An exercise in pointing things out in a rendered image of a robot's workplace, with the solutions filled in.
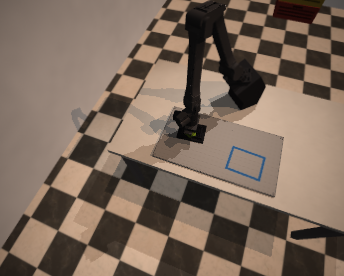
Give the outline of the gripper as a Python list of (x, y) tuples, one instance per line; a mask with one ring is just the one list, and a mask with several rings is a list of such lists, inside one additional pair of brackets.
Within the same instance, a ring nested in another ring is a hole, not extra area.
[[(200, 119), (200, 115), (198, 114), (198, 118), (194, 121), (191, 120), (191, 127), (190, 126), (185, 126), (184, 128), (184, 134), (187, 135), (189, 138), (192, 138), (194, 136), (196, 136), (196, 133), (192, 132), (192, 131), (188, 131), (188, 130), (193, 130), (196, 131), (197, 130), (197, 125), (199, 123), (199, 119)], [(189, 136), (191, 135), (191, 136)]]

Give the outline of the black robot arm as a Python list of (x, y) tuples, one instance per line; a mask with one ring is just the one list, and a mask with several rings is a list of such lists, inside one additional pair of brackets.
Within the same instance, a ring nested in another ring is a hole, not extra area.
[(200, 82), (206, 38), (213, 37), (220, 57), (219, 73), (229, 78), (230, 85), (251, 82), (251, 67), (239, 65), (233, 55), (224, 20), (225, 10), (225, 4), (209, 0), (186, 13), (185, 30), (189, 36), (187, 84), (183, 97), (186, 108), (175, 110), (173, 114), (173, 120), (180, 128), (191, 127), (191, 120), (198, 118), (201, 109)]

